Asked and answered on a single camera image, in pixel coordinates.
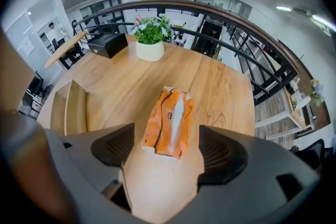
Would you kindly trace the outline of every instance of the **wooden handrail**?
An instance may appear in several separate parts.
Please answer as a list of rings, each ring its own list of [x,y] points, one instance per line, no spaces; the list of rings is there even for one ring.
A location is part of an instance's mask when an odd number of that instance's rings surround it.
[[[97,16],[105,15],[111,12],[119,12],[122,10],[127,9],[134,9],[134,8],[157,8],[157,7],[164,7],[164,8],[178,8],[182,10],[189,10],[191,12],[202,13],[205,15],[210,15],[212,17],[217,17],[219,19],[223,19],[229,22],[232,25],[237,26],[238,28],[244,30],[246,33],[252,35],[253,37],[257,38],[260,42],[270,47],[272,50],[276,51],[280,58],[287,62],[289,68],[291,67],[296,74],[299,74],[299,67],[293,57],[288,54],[288,52],[283,49],[282,45],[272,38],[269,34],[267,34],[264,30],[260,27],[256,26],[252,22],[242,18],[232,12],[224,10],[222,8],[218,8],[209,4],[204,4],[196,1],[189,1],[189,0],[141,0],[141,1],[134,1],[134,2],[127,2],[123,4],[119,4],[114,7],[110,7],[104,9],[100,12],[94,13],[85,19],[79,21],[77,24],[81,24],[95,18]]]

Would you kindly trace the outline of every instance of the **tissue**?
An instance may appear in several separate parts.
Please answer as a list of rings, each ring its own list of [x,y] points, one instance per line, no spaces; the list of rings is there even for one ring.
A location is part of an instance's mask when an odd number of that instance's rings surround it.
[[[180,159],[188,148],[194,100],[185,91],[164,87],[150,114],[142,148]]]

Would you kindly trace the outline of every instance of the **ceiling light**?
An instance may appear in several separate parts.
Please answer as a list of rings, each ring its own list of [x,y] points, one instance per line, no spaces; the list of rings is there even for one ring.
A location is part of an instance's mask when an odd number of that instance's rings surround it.
[[[327,20],[321,18],[320,16],[313,14],[312,18],[322,24],[324,24],[325,26],[328,26],[329,28],[331,28],[332,30],[334,30],[336,32],[336,26],[333,25],[332,23],[328,22]]]
[[[288,8],[288,7],[281,7],[281,6],[277,6],[277,9],[279,10],[284,10],[285,12],[291,12],[291,8]]]

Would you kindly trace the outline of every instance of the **black box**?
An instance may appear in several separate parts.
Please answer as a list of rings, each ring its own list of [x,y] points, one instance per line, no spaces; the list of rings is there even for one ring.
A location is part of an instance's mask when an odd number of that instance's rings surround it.
[[[88,41],[91,52],[107,58],[112,58],[127,45],[125,34],[101,33]]]

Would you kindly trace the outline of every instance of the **green leaves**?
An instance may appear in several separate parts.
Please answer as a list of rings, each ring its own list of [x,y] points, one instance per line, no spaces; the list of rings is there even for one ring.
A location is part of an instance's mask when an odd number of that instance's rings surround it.
[[[169,41],[172,37],[170,21],[162,14],[160,17],[138,19],[139,26],[135,26],[132,34],[138,42],[143,44],[155,44],[161,40]]]

